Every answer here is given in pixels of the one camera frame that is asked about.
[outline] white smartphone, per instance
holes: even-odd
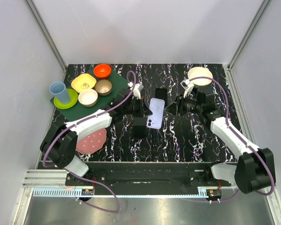
[[[150,100],[149,109],[152,111],[152,115],[148,116],[147,127],[152,129],[160,129],[163,123],[163,111],[164,100],[158,98],[152,98]]]

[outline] blue cup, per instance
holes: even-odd
[[[64,105],[71,101],[66,85],[63,82],[56,82],[52,84],[50,92]]]

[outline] black marble table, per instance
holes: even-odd
[[[69,65],[64,79],[66,86],[82,73],[92,70],[95,64]],[[129,70],[136,72],[138,82],[142,82],[146,103],[154,98],[156,88],[167,88],[168,105],[177,94],[183,92],[180,82],[187,77],[192,67],[208,68],[229,98],[231,122],[240,129],[236,110],[232,101],[228,82],[221,64],[110,64],[126,78]],[[224,97],[220,88],[212,84],[215,100],[220,109],[225,110]],[[55,110],[52,123],[66,122],[65,117]],[[195,114],[182,117],[164,113],[161,129],[150,129],[148,138],[132,139],[133,122],[131,116],[107,128],[107,141],[101,150],[94,154],[79,154],[83,161],[115,162],[234,162],[236,159],[227,146],[210,131],[205,130]]]

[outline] metal floor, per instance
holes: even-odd
[[[223,190],[223,199],[233,193]],[[110,198],[90,202],[115,209]],[[266,198],[239,194],[223,203],[196,203],[185,199],[120,199],[121,212],[110,214],[80,205],[73,198],[33,197],[26,225],[271,225],[274,221]]]

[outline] green mat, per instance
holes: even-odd
[[[94,75],[94,70],[92,70],[89,74],[91,74],[97,81],[100,80],[99,78],[97,78]],[[110,100],[112,98],[115,98],[121,89],[128,88],[127,80],[125,78],[121,77],[121,75],[117,74],[117,72],[114,70],[111,71],[111,75],[107,78],[107,80],[109,80],[112,83],[112,91],[107,96],[99,95],[98,102],[94,106],[85,107],[85,106],[81,105],[79,101],[77,101],[77,103],[69,109],[58,109],[58,110],[70,122],[79,120],[83,117],[93,114],[98,109],[102,108],[104,105],[106,105],[108,102],[110,102]]]

